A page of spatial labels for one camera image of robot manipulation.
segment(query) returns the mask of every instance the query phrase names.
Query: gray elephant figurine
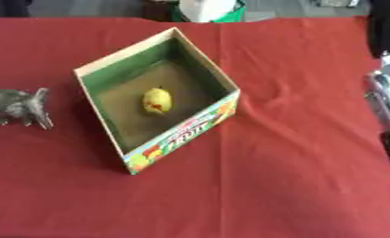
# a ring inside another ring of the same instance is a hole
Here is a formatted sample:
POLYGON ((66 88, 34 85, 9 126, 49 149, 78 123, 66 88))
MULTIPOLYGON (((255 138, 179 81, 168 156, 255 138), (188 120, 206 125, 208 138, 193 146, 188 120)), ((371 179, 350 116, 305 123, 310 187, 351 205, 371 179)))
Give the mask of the gray elephant figurine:
POLYGON ((20 119, 25 126, 36 121, 43 129, 53 127, 44 103, 48 88, 39 88, 34 95, 13 89, 0 89, 0 125, 8 123, 9 118, 20 119))

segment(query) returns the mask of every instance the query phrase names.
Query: red tablecloth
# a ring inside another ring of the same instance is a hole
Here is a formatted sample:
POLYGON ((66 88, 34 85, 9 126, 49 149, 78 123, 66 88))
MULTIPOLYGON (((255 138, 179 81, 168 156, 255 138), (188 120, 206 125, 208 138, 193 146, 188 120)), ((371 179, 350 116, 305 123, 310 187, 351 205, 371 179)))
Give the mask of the red tablecloth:
POLYGON ((51 88, 56 127, 0 127, 0 237, 390 238, 390 163, 359 19, 0 20, 0 88, 51 88), (138 176, 73 68, 177 25, 242 89, 237 116, 138 176))

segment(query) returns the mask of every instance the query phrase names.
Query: red spot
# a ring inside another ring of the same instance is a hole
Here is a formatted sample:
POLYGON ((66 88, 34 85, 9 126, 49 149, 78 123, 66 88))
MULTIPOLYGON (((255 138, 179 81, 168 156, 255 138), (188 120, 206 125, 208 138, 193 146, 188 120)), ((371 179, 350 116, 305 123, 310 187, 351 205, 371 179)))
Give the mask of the red spot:
POLYGON ((163 107, 159 104, 153 104, 152 107, 159 110, 159 111, 163 111, 163 107))
POLYGON ((152 102, 148 101, 146 103, 148 106, 154 108, 154 109, 157 109, 159 111, 163 111, 163 107, 160 105, 160 104, 153 104, 152 102))

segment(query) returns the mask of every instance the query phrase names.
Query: yellow apple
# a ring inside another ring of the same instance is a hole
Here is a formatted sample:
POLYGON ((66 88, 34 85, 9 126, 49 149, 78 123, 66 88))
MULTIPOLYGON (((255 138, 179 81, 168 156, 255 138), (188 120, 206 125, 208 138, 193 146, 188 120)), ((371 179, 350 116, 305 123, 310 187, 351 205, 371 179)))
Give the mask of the yellow apple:
POLYGON ((147 112, 164 114, 171 109, 171 95, 164 89, 152 88, 144 94, 142 103, 147 112))

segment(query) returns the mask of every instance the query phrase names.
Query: cardboard box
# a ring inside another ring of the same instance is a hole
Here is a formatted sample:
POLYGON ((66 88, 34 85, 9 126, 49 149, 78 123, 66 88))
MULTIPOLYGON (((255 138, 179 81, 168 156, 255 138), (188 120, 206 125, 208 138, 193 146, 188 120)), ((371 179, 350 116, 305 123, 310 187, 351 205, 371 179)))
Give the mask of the cardboard box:
POLYGON ((240 94, 177 28, 74 71, 131 174, 233 115, 240 94), (172 96, 165 115, 143 109, 142 96, 154 87, 172 96))

